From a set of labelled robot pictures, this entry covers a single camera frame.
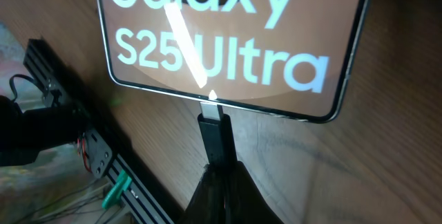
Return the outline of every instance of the brown screen background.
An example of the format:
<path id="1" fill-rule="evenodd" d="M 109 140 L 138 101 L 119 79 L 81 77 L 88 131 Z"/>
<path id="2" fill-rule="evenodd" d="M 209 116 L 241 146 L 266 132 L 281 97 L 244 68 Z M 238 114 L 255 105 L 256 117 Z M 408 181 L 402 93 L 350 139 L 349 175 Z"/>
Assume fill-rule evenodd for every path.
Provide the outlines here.
<path id="1" fill-rule="evenodd" d="M 173 63 L 173 56 L 164 56 L 160 52 L 160 33 L 172 32 L 163 8 L 151 9 L 143 0 L 137 0 L 130 8 L 120 8 L 112 0 L 101 0 L 101 5 L 106 21 L 108 59 L 116 79 L 198 95 L 208 95 L 214 90 L 219 99 L 321 117 L 332 109 L 358 1 L 289 0 L 272 30 L 264 28 L 271 15 L 269 0 L 251 0 L 256 14 L 246 13 L 239 2 L 231 12 L 199 12 L 183 4 L 181 13 L 192 40 L 195 34 L 203 35 L 202 54 L 206 68 L 211 68 L 214 63 L 215 36 L 224 37 L 222 70 L 219 75 L 209 77 L 203 88 L 197 86 L 184 60 L 180 70 L 171 72 L 161 65 L 158 69 L 141 67 L 138 62 L 127 65 L 117 58 L 120 53 L 129 57 L 129 52 L 115 40 L 119 28 L 128 28 L 134 36 L 123 40 L 133 46 L 138 55 L 148 45 L 148 38 L 140 41 L 135 36 L 140 30 L 150 30 L 156 36 L 157 46 L 147 59 L 159 63 L 167 59 Z M 246 41 L 255 39 L 254 48 L 260 49 L 260 56 L 253 59 L 253 74 L 258 76 L 257 84 L 243 77 L 244 59 L 239 51 L 236 57 L 236 80 L 227 79 L 229 37 L 238 38 L 238 50 Z M 168 45 L 177 47 L 175 41 L 170 41 Z M 284 62 L 273 64 L 271 85 L 262 85 L 265 50 L 285 51 L 290 53 L 290 57 L 299 53 L 329 57 L 322 92 L 295 91 L 287 86 L 282 76 Z M 304 63 L 299 64 L 294 73 L 299 82 L 308 82 L 314 77 L 315 70 Z"/>

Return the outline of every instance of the wooden floor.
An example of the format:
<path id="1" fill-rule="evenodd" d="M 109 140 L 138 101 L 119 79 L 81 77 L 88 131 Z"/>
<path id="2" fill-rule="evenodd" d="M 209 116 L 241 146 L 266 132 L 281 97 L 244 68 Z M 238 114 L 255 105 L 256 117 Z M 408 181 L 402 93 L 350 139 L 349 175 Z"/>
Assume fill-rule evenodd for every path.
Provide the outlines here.
<path id="1" fill-rule="evenodd" d="M 117 86 L 96 0 L 0 0 L 23 46 L 43 37 L 185 207 L 206 164 L 197 102 Z M 442 223 L 442 0 L 372 0 L 342 111 L 305 124 L 225 109 L 238 157 L 286 223 Z"/>

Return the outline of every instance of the wood grain surface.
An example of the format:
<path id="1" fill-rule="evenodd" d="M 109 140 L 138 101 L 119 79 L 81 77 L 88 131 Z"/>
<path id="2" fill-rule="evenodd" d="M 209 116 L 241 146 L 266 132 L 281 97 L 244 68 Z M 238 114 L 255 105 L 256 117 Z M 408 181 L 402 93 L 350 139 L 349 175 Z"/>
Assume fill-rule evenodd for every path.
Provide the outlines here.
<path id="1" fill-rule="evenodd" d="M 140 158 L 186 207 L 206 155 L 197 102 L 117 86 L 96 0 L 0 0 L 108 102 Z M 372 0 L 342 111 L 306 124 L 225 109 L 238 157 L 286 223 L 442 223 L 442 0 Z"/>

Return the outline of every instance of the green clamp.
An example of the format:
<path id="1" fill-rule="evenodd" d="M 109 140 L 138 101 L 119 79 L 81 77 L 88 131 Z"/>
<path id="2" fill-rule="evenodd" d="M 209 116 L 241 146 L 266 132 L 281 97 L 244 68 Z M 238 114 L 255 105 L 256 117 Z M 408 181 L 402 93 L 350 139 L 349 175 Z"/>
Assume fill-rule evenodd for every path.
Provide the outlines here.
<path id="1" fill-rule="evenodd" d="M 132 178 L 122 169 L 119 173 L 117 182 L 110 189 L 109 193 L 103 200 L 102 207 L 109 209 L 113 205 L 117 204 L 124 191 L 126 191 L 132 183 Z"/>

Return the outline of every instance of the phone screen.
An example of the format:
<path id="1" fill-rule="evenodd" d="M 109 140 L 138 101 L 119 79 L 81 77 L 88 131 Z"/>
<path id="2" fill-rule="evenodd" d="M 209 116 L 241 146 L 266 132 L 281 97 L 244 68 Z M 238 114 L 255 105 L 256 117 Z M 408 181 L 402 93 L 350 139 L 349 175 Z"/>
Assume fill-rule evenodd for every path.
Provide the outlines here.
<path id="1" fill-rule="evenodd" d="M 337 111 L 365 0 L 98 0 L 119 84 L 286 116 Z"/>

